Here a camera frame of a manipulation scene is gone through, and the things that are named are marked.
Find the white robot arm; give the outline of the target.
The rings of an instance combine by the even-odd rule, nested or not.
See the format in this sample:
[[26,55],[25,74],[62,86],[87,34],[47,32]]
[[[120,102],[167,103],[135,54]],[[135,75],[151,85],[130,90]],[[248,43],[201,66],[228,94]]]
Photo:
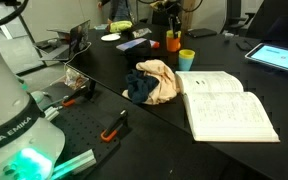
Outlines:
[[0,54],[0,180],[50,180],[64,144]]

